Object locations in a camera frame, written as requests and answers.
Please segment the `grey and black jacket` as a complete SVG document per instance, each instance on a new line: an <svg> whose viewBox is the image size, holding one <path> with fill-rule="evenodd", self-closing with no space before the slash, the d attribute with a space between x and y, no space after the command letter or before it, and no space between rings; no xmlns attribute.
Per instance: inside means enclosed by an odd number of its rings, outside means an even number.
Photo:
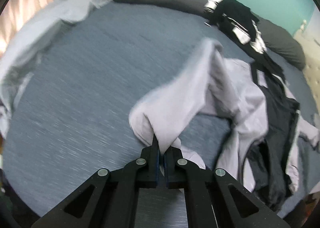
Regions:
<svg viewBox="0 0 320 228"><path fill-rule="evenodd" d="M223 57L222 45L206 38L173 80L136 103L129 124L164 153L182 147L180 134L198 114L231 120L216 166L279 211L299 187L298 139L319 149L319 129L303 119L284 81L257 62Z"/></svg>

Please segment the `black and white clothes pile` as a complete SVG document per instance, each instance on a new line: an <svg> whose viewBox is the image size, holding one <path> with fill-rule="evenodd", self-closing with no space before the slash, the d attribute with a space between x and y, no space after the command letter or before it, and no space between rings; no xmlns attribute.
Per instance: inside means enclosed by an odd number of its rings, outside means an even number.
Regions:
<svg viewBox="0 0 320 228"><path fill-rule="evenodd" d="M204 13L211 25L217 26L247 55L270 73L285 80L283 69L267 54L266 45L257 27L259 19L250 8L237 0L208 0Z"/></svg>

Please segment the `light grey pillow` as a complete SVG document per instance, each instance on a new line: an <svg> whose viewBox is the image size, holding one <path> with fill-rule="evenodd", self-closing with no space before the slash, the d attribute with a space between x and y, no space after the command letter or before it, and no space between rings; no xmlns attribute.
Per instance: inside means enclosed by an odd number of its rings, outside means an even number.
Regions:
<svg viewBox="0 0 320 228"><path fill-rule="evenodd" d="M63 26L85 20L110 0L54 0L38 11L10 41L1 58L1 136L7 137L10 121L25 87L40 63L44 50Z"/></svg>

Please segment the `cream tufted headboard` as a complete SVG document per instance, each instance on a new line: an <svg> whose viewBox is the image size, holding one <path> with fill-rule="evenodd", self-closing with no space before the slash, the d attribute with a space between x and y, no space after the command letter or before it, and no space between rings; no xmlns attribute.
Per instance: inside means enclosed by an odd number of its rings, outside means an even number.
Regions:
<svg viewBox="0 0 320 228"><path fill-rule="evenodd" d="M305 56L303 74L319 112L319 44L312 36L305 33L306 25L307 21L304 19L293 38L303 49Z"/></svg>

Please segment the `dark grey long pillow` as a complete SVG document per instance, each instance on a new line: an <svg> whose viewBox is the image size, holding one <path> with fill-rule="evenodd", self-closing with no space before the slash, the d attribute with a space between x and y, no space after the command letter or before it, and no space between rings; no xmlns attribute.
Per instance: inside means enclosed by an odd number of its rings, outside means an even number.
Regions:
<svg viewBox="0 0 320 228"><path fill-rule="evenodd" d="M204 6L208 0L113 0L115 2L127 4L155 5L159 7L170 8L185 13L195 14L203 17L209 26L208 17L204 13ZM305 66L305 56L301 45L296 41L284 28L272 23L255 14L259 21L257 27L261 32L262 39L267 50L271 50L291 65L299 70L303 70Z"/></svg>

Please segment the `pink curtain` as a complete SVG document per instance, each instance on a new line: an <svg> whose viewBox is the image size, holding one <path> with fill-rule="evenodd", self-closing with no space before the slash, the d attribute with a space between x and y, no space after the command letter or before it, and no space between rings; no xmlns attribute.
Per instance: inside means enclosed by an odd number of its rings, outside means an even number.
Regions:
<svg viewBox="0 0 320 228"><path fill-rule="evenodd" d="M9 0L1 13L1 54L10 40L36 12L53 0Z"/></svg>

